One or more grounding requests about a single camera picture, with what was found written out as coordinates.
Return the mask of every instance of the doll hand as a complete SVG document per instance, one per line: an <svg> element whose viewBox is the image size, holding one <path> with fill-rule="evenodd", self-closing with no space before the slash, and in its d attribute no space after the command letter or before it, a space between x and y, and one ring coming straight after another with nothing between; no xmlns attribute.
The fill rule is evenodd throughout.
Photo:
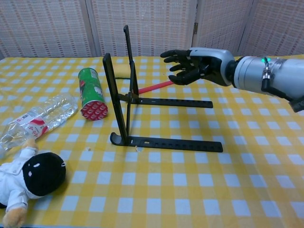
<svg viewBox="0 0 304 228"><path fill-rule="evenodd" d="M20 228L26 220L27 209L16 208L7 212L3 218L4 228Z"/></svg>
<svg viewBox="0 0 304 228"><path fill-rule="evenodd" d="M34 147L34 148L36 148L38 150L38 146L37 146L37 144L35 142L35 139L33 139L33 138L27 139L25 141L25 143L22 145L22 148L26 148L27 146Z"/></svg>

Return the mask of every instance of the red can lid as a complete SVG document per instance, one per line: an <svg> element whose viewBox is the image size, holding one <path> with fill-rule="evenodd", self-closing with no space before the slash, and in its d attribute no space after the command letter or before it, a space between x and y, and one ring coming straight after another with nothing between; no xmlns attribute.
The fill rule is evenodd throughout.
<svg viewBox="0 0 304 228"><path fill-rule="evenodd" d="M83 106L81 114L88 120L101 120L108 114L108 107L103 102L91 101Z"/></svg>

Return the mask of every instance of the white woven partition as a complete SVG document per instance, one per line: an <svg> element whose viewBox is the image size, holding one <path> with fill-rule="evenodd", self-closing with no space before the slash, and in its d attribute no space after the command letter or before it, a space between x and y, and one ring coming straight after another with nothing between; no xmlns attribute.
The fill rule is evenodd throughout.
<svg viewBox="0 0 304 228"><path fill-rule="evenodd" d="M201 0L198 32L193 46L227 49L234 55L245 28L253 0Z"/></svg>
<svg viewBox="0 0 304 228"><path fill-rule="evenodd" d="M304 54L304 0L259 0L240 55Z"/></svg>
<svg viewBox="0 0 304 228"><path fill-rule="evenodd" d="M134 56L159 56L191 47L196 0L92 0L101 53L127 55L129 25Z"/></svg>
<svg viewBox="0 0 304 228"><path fill-rule="evenodd" d="M0 51L5 57L92 56L80 1L1 0Z"/></svg>

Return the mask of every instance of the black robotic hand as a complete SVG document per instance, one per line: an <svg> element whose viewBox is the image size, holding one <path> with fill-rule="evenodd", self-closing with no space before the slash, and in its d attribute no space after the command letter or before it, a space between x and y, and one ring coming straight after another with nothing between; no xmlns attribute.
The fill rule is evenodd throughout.
<svg viewBox="0 0 304 228"><path fill-rule="evenodd" d="M161 54L165 63L179 63L170 68L171 72L179 71L169 79L177 85L188 85L210 73L209 58L190 56L191 50L169 50Z"/></svg>

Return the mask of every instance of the pink rod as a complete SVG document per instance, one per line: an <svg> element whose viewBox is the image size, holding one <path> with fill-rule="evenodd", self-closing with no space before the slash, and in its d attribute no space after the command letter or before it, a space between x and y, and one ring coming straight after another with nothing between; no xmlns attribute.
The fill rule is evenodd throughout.
<svg viewBox="0 0 304 228"><path fill-rule="evenodd" d="M162 82L162 83L159 83L159 84L156 84L156 85L152 85L152 86L148 86L148 87L145 87L145 88L141 88L141 89L138 90L138 92L139 92L139 94L143 94L143 93L155 90L155 89L163 88L165 86L170 86L172 84L173 84L172 81Z"/></svg>

